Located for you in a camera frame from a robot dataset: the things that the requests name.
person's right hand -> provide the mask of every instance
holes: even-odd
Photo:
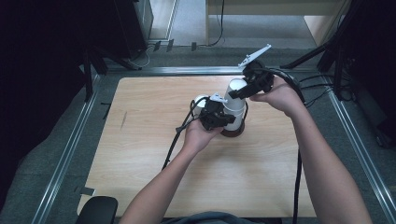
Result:
[[[189,124],[184,137],[183,148],[193,150],[195,153],[203,150],[210,140],[214,138],[218,133],[221,133],[222,127],[214,128],[211,131],[207,131],[202,125],[200,120],[195,120]]]
[[[265,102],[273,108],[283,111],[291,117],[294,111],[305,108],[297,92],[281,77],[274,77],[274,87],[266,93],[258,93],[249,97],[251,101]]]

wooden board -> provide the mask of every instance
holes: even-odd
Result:
[[[128,77],[120,81],[86,183],[94,196],[119,201],[117,216],[163,166],[168,149],[199,94],[224,95],[235,77]],[[224,211],[239,217],[291,217],[297,143],[289,118],[247,100],[245,131],[216,136],[191,163],[166,217]],[[172,158],[183,144],[178,139]],[[81,210],[90,199],[83,195]],[[304,175],[299,215],[313,217]]]

